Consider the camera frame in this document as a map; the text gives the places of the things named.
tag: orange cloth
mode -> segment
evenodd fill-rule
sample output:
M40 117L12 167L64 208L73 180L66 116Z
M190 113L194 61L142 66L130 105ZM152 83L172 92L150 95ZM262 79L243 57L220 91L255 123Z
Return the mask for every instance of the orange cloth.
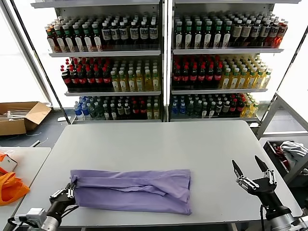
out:
M30 189L25 186L14 172L0 176L0 206L8 205L26 195Z

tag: white table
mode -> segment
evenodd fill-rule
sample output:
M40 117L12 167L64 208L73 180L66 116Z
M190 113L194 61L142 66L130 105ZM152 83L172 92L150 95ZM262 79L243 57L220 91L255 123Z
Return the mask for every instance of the white table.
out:
M9 150L13 151L9 156L18 163L14 170L16 177L21 178L23 183L30 187L31 192L31 184L48 157L51 148L0 147L0 151L6 152ZM0 206L0 230L5 227L8 218L16 213L22 200L23 198L20 198L11 204Z
M260 219L260 201L236 182L235 159L251 179L263 177L254 155L275 169L244 121L115 123L67 126L18 213L50 206L49 196L69 182L71 169L113 171L191 169L190 216L80 207L64 227L209 224ZM293 216L302 211L278 174L276 193Z

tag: folded purple shirt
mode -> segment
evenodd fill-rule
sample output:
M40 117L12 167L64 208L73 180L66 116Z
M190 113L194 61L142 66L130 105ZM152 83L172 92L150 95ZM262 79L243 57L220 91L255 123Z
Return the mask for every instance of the folded purple shirt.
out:
M120 211L191 214L190 171L71 170L76 205Z

